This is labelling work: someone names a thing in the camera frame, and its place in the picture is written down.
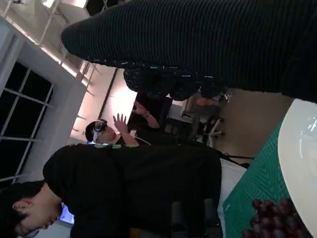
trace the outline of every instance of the dark hair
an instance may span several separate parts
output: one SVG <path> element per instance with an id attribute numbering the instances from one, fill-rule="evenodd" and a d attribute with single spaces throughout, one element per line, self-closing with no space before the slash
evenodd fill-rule
<path id="1" fill-rule="evenodd" d="M 38 194 L 44 181 L 14 183 L 0 191 L 0 232 L 1 237 L 16 238 L 14 228 L 26 215 L 15 211 L 12 206 L 22 198 L 32 198 Z"/>
<path id="2" fill-rule="evenodd" d="M 92 142 L 94 140 L 94 128 L 95 121 L 86 126 L 85 136 L 88 142 Z"/>

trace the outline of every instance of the hand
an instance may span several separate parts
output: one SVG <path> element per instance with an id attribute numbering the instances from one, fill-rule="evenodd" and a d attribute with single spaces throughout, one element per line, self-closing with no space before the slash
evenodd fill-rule
<path id="1" fill-rule="evenodd" d="M 123 114 L 121 114 L 121 118 L 120 115 L 117 115 L 117 118 L 115 118 L 115 116 L 113 116 L 113 121 L 114 121 L 114 126 L 115 128 L 117 128 L 117 130 L 121 133 L 121 134 L 127 134 L 128 132 L 128 126 L 127 126 L 127 117 L 124 117 L 123 119 Z"/>
<path id="2" fill-rule="evenodd" d="M 139 102 L 135 101 L 134 105 L 136 106 L 136 110 L 132 110 L 133 113 L 144 116 L 148 111 L 145 107 L 142 106 Z"/>

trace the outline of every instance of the wristband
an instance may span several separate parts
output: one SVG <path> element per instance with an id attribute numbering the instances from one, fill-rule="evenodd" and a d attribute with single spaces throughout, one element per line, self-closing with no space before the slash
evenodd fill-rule
<path id="1" fill-rule="evenodd" d="M 148 111 L 143 115 L 144 118 L 148 118 L 148 117 L 150 117 L 150 116 L 151 116 L 151 114 L 150 114 L 150 112 L 148 112 Z"/>

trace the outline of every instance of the floor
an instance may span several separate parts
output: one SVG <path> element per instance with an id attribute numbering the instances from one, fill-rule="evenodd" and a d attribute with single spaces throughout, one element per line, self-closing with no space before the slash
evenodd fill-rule
<path id="1" fill-rule="evenodd" d="M 256 156 L 292 102 L 281 94 L 235 90 L 222 111 L 225 136 L 215 141 L 215 148 L 230 155 Z"/>

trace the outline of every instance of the window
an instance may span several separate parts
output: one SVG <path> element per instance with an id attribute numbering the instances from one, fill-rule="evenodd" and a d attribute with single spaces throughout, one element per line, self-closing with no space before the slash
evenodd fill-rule
<path id="1" fill-rule="evenodd" d="M 20 176 L 53 93 L 53 85 L 16 63 L 0 96 L 0 189 Z"/>

